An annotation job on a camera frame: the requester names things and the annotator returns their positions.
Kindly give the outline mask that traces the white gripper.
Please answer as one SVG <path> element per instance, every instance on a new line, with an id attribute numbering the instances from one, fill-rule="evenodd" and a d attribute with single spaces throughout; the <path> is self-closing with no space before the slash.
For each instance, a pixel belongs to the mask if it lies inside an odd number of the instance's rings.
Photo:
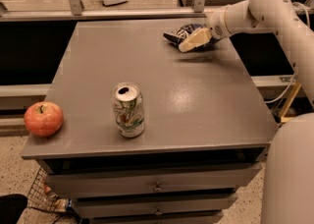
<path id="1" fill-rule="evenodd" d="M 190 51 L 210 41 L 212 36 L 215 39 L 230 37 L 232 34 L 226 24 L 227 7 L 213 9 L 205 13 L 207 28 L 198 28 L 189 35 L 180 45 L 181 52 Z"/>

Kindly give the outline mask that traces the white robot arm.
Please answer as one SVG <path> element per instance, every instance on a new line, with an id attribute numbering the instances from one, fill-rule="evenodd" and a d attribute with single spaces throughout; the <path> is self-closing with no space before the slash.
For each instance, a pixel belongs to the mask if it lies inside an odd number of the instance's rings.
<path id="1" fill-rule="evenodd" d="M 270 32 L 280 43 L 308 99 L 314 99 L 314 31 L 291 0 L 245 0 L 206 14 L 206 28 L 182 52 L 240 32 Z M 314 113 L 296 116 L 274 135 L 264 175 L 261 224 L 314 224 Z"/>

